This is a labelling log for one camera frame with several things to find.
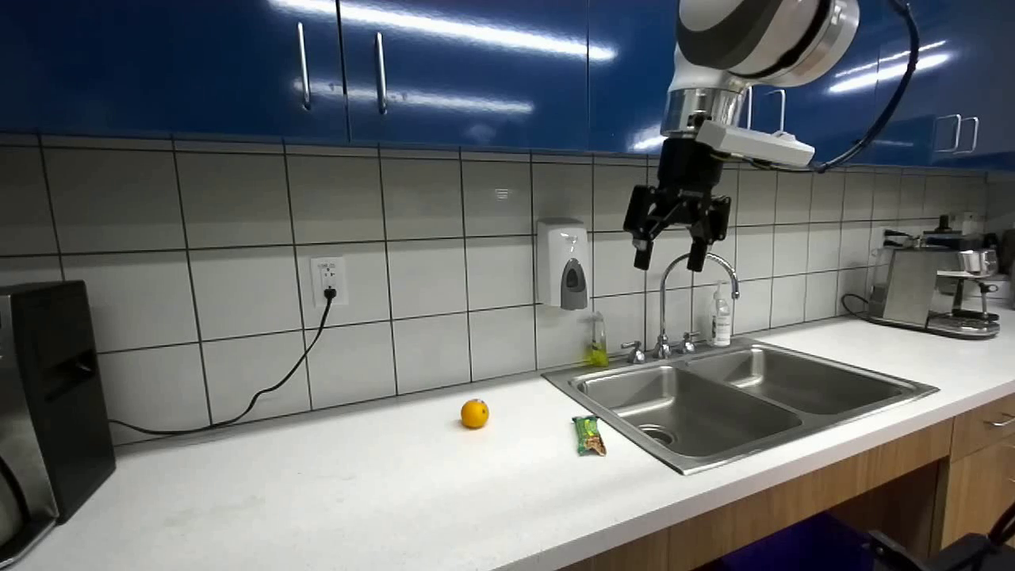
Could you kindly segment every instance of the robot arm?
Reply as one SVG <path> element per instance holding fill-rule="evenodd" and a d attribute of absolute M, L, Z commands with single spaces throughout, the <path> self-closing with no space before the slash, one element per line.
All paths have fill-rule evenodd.
<path fill-rule="evenodd" d="M 888 0 L 912 25 L 912 66 L 918 66 L 918 28 L 903 0 Z M 687 268 L 701 268 L 713 240 L 727 238 L 729 198 L 712 191 L 722 160 L 807 170 L 816 150 L 790 132 L 740 127 L 748 86 L 807 86 L 826 76 L 855 44 L 858 0 L 681 0 L 676 25 L 676 70 L 665 98 L 661 188 L 634 188 L 624 230 L 634 238 L 634 265 L 650 265 L 653 238 L 680 222 L 694 244 Z"/>

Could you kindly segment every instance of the coffee machine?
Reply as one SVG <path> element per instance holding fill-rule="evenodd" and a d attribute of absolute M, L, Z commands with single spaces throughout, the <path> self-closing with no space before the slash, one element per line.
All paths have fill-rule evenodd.
<path fill-rule="evenodd" d="M 0 289 L 0 569 L 115 471 L 82 282 Z"/>
<path fill-rule="evenodd" d="M 994 338 L 997 313 L 986 310 L 986 282 L 970 262 L 970 250 L 912 244 L 883 250 L 883 280 L 875 280 L 875 323 L 958 336 Z"/>

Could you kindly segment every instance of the black appliance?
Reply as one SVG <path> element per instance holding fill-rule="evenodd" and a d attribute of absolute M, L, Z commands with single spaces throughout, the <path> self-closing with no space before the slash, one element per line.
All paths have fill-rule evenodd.
<path fill-rule="evenodd" d="M 82 282 L 0 289 L 0 569 L 115 471 Z"/>

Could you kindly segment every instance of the lower cabinet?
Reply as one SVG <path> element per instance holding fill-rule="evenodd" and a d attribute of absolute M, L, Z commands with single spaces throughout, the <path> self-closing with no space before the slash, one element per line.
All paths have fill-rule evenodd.
<path fill-rule="evenodd" d="M 1015 396 L 956 422 L 941 545 L 986 531 L 1015 500 Z"/>
<path fill-rule="evenodd" d="M 712 569 L 816 514 L 834 514 L 858 531 L 883 530 L 914 554 L 932 554 L 967 531 L 991 531 L 1013 500 L 1015 396 L 634 539 L 570 571 Z"/>

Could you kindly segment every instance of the stainless steel sink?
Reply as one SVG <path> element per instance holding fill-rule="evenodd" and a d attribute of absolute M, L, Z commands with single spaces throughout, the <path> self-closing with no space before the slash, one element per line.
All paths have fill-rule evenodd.
<path fill-rule="evenodd" d="M 767 344 L 550 375 L 550 380 L 681 471 L 932 392 L 927 385 Z"/>
<path fill-rule="evenodd" d="M 848 414 L 903 398 L 914 385 L 760 344 L 681 361 L 681 370 L 813 413 Z"/>

